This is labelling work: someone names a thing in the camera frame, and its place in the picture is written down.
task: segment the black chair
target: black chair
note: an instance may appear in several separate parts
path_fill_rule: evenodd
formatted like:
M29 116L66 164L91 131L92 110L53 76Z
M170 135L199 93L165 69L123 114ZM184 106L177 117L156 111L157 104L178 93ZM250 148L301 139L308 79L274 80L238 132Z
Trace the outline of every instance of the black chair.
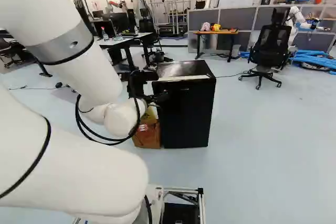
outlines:
M290 26L283 25L283 18L287 17L288 12L279 16L279 13L273 12L272 25L263 26L258 41L250 50L248 62L257 64L256 71L249 70L249 74L244 74L238 78L239 81L245 77L259 77L259 83L256 89L259 90L262 78L276 82L280 88L282 82L273 79L272 67L283 69L289 58L288 40L291 31Z
M149 56L154 54L153 48L155 47L156 43L159 43L160 50L162 51L161 42L159 40L158 34L156 33L156 31L153 31L152 33L153 34L150 36L150 38L147 39L147 43L148 43L147 47L150 50L148 52Z
M3 38L0 38L0 58L4 63L5 68L10 68L12 65L19 65L23 63L22 60L14 59L14 56L21 50L22 48L20 44L16 41L7 42ZM10 58L10 62L5 63L2 57Z

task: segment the wooden table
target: wooden table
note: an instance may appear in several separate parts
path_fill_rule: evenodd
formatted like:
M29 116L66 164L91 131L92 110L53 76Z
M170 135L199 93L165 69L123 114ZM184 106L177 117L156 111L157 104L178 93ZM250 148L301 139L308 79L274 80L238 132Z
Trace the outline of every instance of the wooden table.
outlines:
M235 43L235 35L237 35L238 33L239 33L238 29L233 29L233 30L223 29L220 31L196 31L194 32L194 34L197 35L197 56L195 57L195 60L197 60L201 56L201 53L199 52L199 43L200 43L201 35L222 34L222 35L230 35L231 46L230 46L229 57L227 59L227 62L230 62L232 58L232 48Z

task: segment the metal frame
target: metal frame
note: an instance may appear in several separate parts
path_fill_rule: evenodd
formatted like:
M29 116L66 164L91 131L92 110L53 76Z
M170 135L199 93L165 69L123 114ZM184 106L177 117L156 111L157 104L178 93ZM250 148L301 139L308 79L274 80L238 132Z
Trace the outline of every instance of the metal frame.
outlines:
M171 194L172 196L175 196L175 197L178 197L180 199L184 199L188 202L191 202L188 199L176 196L176 194L181 194L183 196L190 196L190 194L195 195L196 199L197 199L197 202L192 202L192 204L198 206L199 218L200 218L199 219L200 221L195 223L195 224L198 224L198 223L199 224L206 224L205 198L204 198L203 188L188 188L188 187L162 187L162 188L163 188L163 200L168 194ZM72 224L80 224L80 221L81 221L80 218L75 218L72 221Z
M324 11L326 8L328 7L333 7L333 8L336 8L335 5L332 5L332 4L322 4L322 5L316 5L316 4L286 4L286 5L276 5L276 4L272 4L272 5L251 5L251 6L241 6L241 7L227 7L227 8L207 8L207 9L194 9L194 10L188 10L187 11L187 22L188 22L188 34L190 35L190 33L194 32L195 30L189 30L190 28L190 19L189 19L189 15L190 15L190 12L202 12L202 11L205 11L205 10L218 10L219 13L218 13L218 22L219 22L219 19L220 19L220 13L222 10L226 10L226 9L242 9L242 8L256 8L256 11L255 11L255 16L254 16L254 19L253 19L253 24L252 24L252 28L251 30L239 30L240 32L250 32L250 38L249 38L249 42L248 42L248 45L250 44L251 42L251 39L252 39L252 33L254 31L258 31L258 30L255 30L255 23L257 21L257 16L258 16L258 11L260 8L268 8L268 7L291 7L291 6L298 6L300 9L302 9L303 7L322 7L322 12L321 12L321 15L320 15L320 19L322 18L322 15L324 14ZM325 31L313 31L313 34L330 34L330 35L334 35L334 39L332 40L332 43L330 44L330 46L328 47L328 50L327 50L327 53L330 52L332 46L333 46L333 43L335 42L336 40L336 33L328 33L328 32L325 32ZM196 52L197 49L196 48L191 48L189 45L188 45L188 51L189 52ZM227 53L227 50L214 50L214 49L203 49L203 52L208 54L208 53L214 53L214 54L222 54L222 53Z
M188 1L179 1L179 0L166 0L165 2L150 2L151 4L151 7L152 7L152 12L153 12L153 15L154 14L154 6L157 5L157 4L163 4L163 5L167 5L168 6L168 9L166 8L166 12L167 12L167 22L168 23L173 23L173 34L174 35L178 35L180 33L180 29L179 29L179 21L178 21L178 9L177 9L177 4L178 3L183 3L183 6L184 6L184 2L188 2ZM175 21L174 21L174 6L175 6L175 9L176 9L176 30L175 30Z

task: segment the black cable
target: black cable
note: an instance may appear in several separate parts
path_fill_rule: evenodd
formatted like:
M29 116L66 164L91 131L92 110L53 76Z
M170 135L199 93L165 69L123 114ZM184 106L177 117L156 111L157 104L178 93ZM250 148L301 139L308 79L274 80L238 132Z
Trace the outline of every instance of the black cable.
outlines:
M13 190L15 190L28 176L29 174L31 174L31 172L35 169L35 167L38 165L38 163L40 162L41 158L43 157L44 152L46 151L49 141L50 141L50 136L51 136L51 126L50 123L48 121L48 119L44 118L46 120L47 123L47 135L46 138L44 140L44 143L42 145L42 148L40 150L40 152L38 153L36 159L34 160L34 162L31 164L31 166L28 168L28 170L18 179L17 182L15 182L9 189L5 190L3 193L0 194L0 199L7 196L8 194L10 194Z
M24 85L20 88L13 88L13 89L9 89L9 90L17 90L17 89L39 89L39 90L52 90L52 89L60 89L60 88L65 88L65 87L59 87L59 88L27 88L27 85Z
M211 56L216 55L216 56L219 56L221 58L227 58L227 57L229 57L229 55L226 55L226 54L210 54L210 55Z
M147 212L148 212L148 224L153 224L151 204L149 204L147 195L145 195L145 203L146 203Z
M85 114L85 113L89 113L89 112L92 111L93 109L94 109L94 108L91 108L91 109L89 109L88 111L81 111L80 109L78 109L78 110L79 110L80 113Z
M217 78L224 78L224 77L233 77L233 76L238 76L238 75L240 75L240 74L244 74L244 73L248 73L249 72L249 70L247 70L247 71L243 71L243 72L241 72L241 73L237 73L237 74L233 74L232 76L218 76L218 77L216 77L216 79Z
M123 142L125 142L127 139L130 139L136 132L137 132L137 129L139 127L139 124L140 124L140 109L139 109L139 104L138 104L138 101L135 97L135 90L134 90L134 86L133 86L133 75L135 72L138 72L139 70L135 70L133 72L131 72L130 74L130 77L129 77L129 87L130 87L130 92L131 92L131 96L133 97L134 99L134 103L135 103L135 107L136 107L136 110L137 110L137 123L135 124L135 126L133 127L133 129L130 131L129 135L127 137L124 137L124 138L120 138L120 139L113 139L113 138L109 138L109 137L104 137L96 132L94 132L89 126L87 126L84 121L82 120L82 118L80 117L80 114L79 114L79 100L81 98L81 95L79 94L77 96L77 101L76 101L76 106L75 106L75 117L76 117L76 123L77 123L77 127L78 129L80 130L80 132L89 140L91 141L94 141L94 142L97 142L97 143L100 143L100 144L105 144L105 145L117 145L117 144L121 144ZM116 142L116 143L102 143L100 141L97 141L93 138L91 138L85 131L84 129L82 128L84 127L88 132L90 132L92 135L100 138L100 139L103 139L103 140L106 140L106 141L112 141L112 142Z
M202 38L202 42L203 42L203 43L206 43L206 38L203 38L202 35L201 35L201 38Z
M308 41L311 40L311 36L313 35L313 31L314 31L314 30L312 30L312 31L308 31L308 32L306 33L306 40L308 40Z
M297 14L297 13L299 13L299 12L301 12L300 10L298 10L296 13L294 13L293 14L293 16L290 16L290 14L288 14L288 19L286 19L286 21L289 21L290 19L292 19L292 18L295 18L295 15Z

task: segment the bottle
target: bottle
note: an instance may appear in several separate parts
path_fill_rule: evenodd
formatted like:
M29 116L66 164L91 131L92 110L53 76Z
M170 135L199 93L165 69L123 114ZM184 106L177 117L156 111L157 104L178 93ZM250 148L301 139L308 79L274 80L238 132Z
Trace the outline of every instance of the bottle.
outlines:
M107 33L105 32L105 27L103 26L101 27L101 34L103 35L104 41L108 41L110 39Z

